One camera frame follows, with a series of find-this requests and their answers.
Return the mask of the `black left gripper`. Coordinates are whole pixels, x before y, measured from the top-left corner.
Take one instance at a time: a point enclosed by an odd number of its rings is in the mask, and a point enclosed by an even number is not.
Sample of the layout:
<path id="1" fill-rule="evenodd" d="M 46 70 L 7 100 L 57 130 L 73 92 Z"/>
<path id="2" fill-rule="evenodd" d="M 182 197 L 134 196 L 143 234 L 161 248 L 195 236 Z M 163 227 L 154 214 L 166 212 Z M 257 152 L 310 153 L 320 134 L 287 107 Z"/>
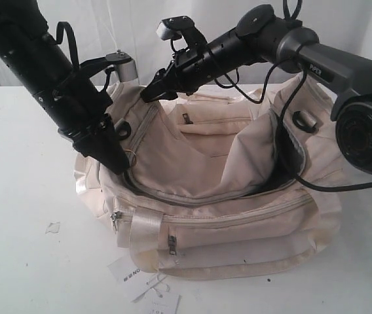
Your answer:
<path id="1" fill-rule="evenodd" d="M 56 88 L 58 133 L 81 154 L 90 154 L 113 173 L 123 173 L 130 166 L 121 141 L 130 137 L 125 119 L 115 124 L 104 117 L 113 103 L 107 84 L 98 90 L 89 80 L 75 79 Z"/>

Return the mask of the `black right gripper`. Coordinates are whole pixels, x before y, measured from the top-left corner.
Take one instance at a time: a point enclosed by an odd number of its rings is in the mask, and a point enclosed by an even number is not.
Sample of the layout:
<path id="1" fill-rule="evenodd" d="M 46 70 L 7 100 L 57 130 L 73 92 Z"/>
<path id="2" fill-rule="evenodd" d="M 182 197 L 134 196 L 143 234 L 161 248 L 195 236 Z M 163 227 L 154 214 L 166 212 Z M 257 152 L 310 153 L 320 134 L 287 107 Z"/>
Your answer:
<path id="1" fill-rule="evenodd" d="M 222 76 L 222 44 L 210 42 L 174 54 L 166 69 L 159 71 L 141 92 L 144 102 L 175 100 L 177 93 L 193 94 L 201 86 Z"/>

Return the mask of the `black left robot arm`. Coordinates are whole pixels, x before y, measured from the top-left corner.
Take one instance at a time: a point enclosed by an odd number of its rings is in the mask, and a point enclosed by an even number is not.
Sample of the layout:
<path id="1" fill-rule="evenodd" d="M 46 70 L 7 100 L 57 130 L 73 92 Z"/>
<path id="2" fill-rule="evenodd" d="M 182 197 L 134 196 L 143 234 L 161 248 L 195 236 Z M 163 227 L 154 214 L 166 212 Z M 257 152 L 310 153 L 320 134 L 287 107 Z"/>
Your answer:
<path id="1" fill-rule="evenodd" d="M 0 1 L 0 58 L 77 152 L 117 175 L 130 167 L 121 146 L 130 126 L 122 118 L 112 120 L 106 112 L 112 99 L 90 80 L 100 71 L 107 76 L 115 71 L 126 80 L 124 65 L 134 74 L 128 54 L 115 52 L 80 62 L 69 23 L 59 22 L 52 36 L 36 1 Z"/>

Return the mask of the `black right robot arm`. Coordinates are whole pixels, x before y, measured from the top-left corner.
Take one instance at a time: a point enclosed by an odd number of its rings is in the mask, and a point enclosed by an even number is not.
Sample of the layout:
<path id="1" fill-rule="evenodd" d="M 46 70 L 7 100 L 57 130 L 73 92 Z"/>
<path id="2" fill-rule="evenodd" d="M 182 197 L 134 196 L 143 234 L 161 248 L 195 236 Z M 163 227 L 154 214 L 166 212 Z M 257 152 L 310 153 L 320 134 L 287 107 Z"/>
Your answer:
<path id="1" fill-rule="evenodd" d="M 187 46 L 155 74 L 141 93 L 144 101 L 192 94 L 243 65 L 269 62 L 287 73 L 303 72 L 337 96 L 330 114 L 337 144 L 352 166 L 372 175 L 372 60 L 322 44 L 296 12 L 279 18 L 268 4 L 251 9 L 212 41 L 186 16 L 161 21 L 157 33 Z"/>

